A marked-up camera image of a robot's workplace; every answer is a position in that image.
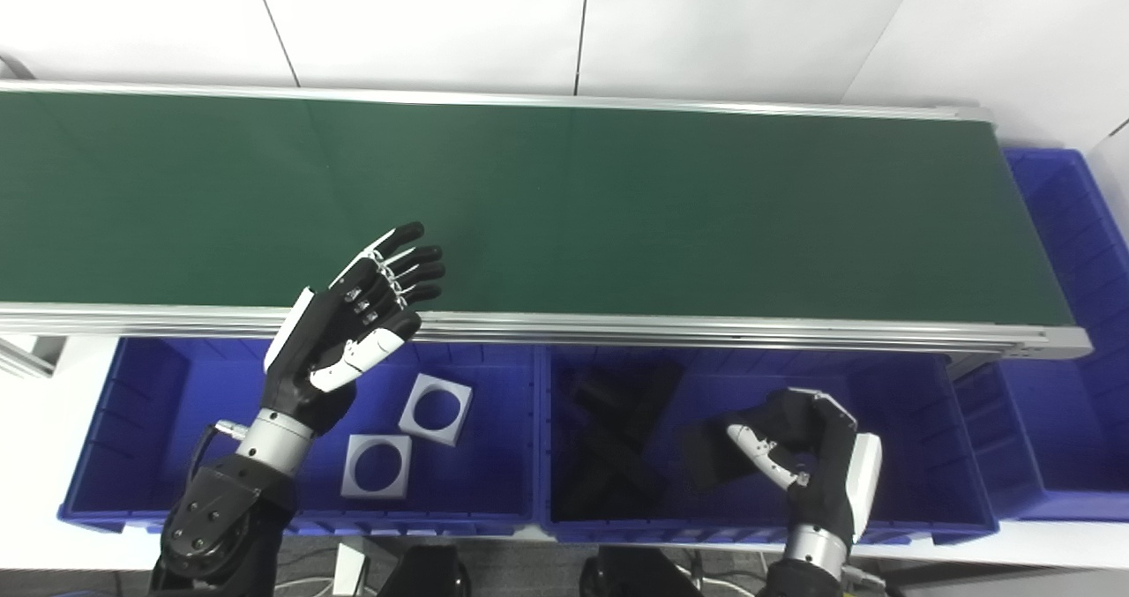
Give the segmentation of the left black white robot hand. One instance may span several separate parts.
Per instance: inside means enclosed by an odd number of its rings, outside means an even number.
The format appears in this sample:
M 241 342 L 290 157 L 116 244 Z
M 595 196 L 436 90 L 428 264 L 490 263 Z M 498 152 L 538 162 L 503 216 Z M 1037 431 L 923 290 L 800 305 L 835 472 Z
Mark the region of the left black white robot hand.
M 356 397 L 356 380 L 421 328 L 415 302 L 440 295 L 441 249 L 420 246 L 423 223 L 392 228 L 358 252 L 323 290 L 303 288 L 266 348 L 266 420 L 323 436 Z

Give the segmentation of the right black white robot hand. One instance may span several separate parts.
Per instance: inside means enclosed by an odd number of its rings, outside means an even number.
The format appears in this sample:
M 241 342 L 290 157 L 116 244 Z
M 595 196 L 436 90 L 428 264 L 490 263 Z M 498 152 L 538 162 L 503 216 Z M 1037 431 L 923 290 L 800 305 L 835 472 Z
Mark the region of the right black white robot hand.
M 723 433 L 789 504 L 786 554 L 831 568 L 849 558 L 870 520 L 879 480 L 879 436 L 830 393 L 771 392 L 761 405 L 723 416 Z

